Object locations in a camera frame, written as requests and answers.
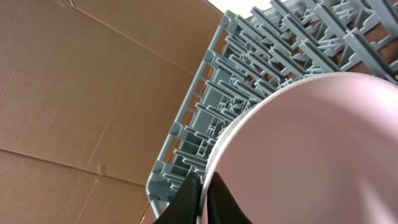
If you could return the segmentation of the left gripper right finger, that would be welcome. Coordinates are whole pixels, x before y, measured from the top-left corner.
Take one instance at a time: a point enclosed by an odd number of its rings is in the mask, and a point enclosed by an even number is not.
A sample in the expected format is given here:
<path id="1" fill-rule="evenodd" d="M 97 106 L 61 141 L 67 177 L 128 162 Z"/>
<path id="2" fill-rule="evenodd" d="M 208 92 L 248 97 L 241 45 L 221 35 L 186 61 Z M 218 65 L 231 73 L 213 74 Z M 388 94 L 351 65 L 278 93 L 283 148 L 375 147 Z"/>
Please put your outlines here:
<path id="1" fill-rule="evenodd" d="M 252 224 L 217 172 L 211 178 L 206 206 L 208 224 Z"/>

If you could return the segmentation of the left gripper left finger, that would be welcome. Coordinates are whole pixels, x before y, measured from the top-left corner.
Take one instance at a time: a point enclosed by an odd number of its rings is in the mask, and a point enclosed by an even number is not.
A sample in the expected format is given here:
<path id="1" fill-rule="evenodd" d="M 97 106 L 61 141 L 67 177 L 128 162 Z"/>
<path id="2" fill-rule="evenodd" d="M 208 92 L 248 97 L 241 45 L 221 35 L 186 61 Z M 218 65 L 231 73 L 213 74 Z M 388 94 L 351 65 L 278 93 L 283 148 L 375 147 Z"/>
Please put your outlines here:
<path id="1" fill-rule="evenodd" d="M 202 188 L 200 176 L 190 172 L 154 224 L 196 224 Z"/>

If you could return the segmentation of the white round bowl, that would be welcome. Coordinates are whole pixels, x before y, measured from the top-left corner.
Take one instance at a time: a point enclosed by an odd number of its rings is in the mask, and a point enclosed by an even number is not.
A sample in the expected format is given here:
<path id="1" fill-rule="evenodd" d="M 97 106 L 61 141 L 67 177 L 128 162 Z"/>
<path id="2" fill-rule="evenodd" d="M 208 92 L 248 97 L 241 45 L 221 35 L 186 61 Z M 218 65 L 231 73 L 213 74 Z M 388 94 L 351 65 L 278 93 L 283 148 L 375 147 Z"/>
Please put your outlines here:
<path id="1" fill-rule="evenodd" d="M 253 223 L 396 223 L 397 86 L 359 73 L 289 84 L 227 127 L 215 175 Z"/>

